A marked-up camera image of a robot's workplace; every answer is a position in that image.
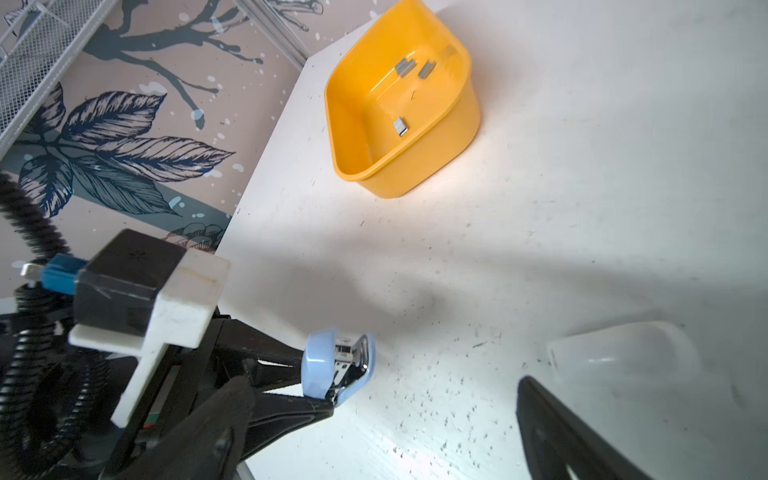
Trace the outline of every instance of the white table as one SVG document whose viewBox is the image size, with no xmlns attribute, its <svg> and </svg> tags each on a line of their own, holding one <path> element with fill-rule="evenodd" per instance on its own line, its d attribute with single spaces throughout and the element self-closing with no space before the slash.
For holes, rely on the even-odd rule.
<svg viewBox="0 0 768 480">
<path fill-rule="evenodd" d="M 765 475 L 765 5 L 440 16 L 474 62 L 469 148 L 396 200 L 336 176 L 323 89 L 361 28 L 307 63 L 218 250 L 223 313 L 299 348 L 327 326 L 379 340 L 372 384 L 250 459 L 257 477 L 528 478 L 525 374 L 659 480 Z M 660 390 L 553 381 L 548 340 L 634 319 L 678 325 L 706 373 Z"/>
</svg>

